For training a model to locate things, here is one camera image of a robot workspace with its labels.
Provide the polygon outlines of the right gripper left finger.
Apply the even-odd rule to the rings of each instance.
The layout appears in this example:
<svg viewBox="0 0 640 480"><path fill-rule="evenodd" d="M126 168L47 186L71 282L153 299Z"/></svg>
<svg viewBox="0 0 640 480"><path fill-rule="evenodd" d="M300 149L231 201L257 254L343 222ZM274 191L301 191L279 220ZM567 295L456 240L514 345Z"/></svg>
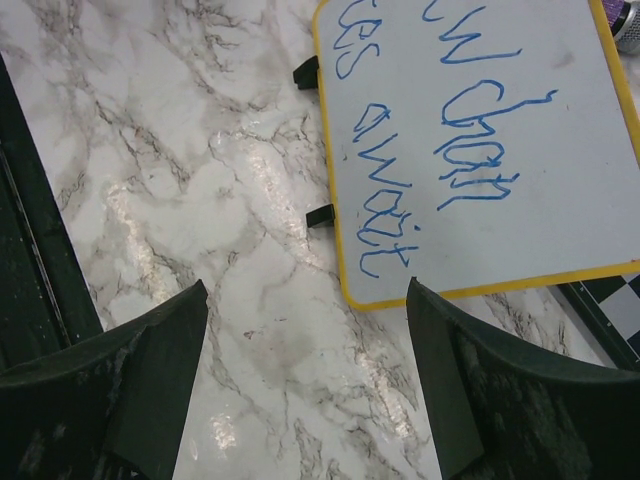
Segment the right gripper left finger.
<svg viewBox="0 0 640 480"><path fill-rule="evenodd" d="M170 479L207 325L201 281L1 375L4 479Z"/></svg>

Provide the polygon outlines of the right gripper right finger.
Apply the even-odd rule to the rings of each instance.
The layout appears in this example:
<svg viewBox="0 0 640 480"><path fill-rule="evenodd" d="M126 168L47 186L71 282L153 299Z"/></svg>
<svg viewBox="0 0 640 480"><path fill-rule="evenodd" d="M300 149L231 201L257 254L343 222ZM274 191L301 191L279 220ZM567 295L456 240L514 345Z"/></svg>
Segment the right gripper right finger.
<svg viewBox="0 0 640 480"><path fill-rule="evenodd" d="M543 349L412 280L407 319L445 479L635 479L639 376Z"/></svg>

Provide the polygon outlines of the yellow framed whiteboard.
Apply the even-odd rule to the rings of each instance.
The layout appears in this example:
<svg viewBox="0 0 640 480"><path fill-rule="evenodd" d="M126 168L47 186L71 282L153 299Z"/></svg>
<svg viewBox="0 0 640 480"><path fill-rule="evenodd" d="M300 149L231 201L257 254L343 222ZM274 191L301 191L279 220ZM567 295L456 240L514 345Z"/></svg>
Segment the yellow framed whiteboard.
<svg viewBox="0 0 640 480"><path fill-rule="evenodd" d="M639 268L639 119L598 1L324 1L340 283L447 298Z"/></svg>

